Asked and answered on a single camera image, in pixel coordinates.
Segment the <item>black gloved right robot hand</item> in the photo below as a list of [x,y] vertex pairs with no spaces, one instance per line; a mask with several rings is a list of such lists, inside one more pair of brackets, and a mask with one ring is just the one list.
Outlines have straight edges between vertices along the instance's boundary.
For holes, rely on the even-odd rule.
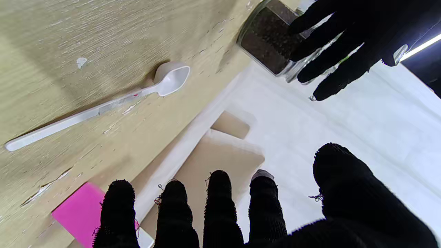
[[[225,171],[208,179],[203,248],[439,248],[416,217],[370,168],[346,147],[326,143],[315,153],[313,175],[323,219],[288,234],[274,176],[259,169],[249,184],[249,240],[237,224],[232,185]],[[154,248],[199,248],[185,186],[167,183],[159,196]],[[140,248],[135,231],[135,193],[119,179],[101,204],[93,248]]]

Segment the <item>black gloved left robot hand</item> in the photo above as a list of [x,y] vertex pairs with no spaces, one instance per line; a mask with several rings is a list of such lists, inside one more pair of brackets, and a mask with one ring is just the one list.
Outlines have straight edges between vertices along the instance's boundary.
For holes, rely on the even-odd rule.
[[326,17],[328,20],[291,54],[293,61],[299,61],[324,48],[299,72],[297,78],[301,83],[339,65],[315,89],[314,101],[336,95],[378,61],[396,66],[396,51],[410,49],[440,22],[440,1],[318,0],[290,24],[289,30],[301,33]]

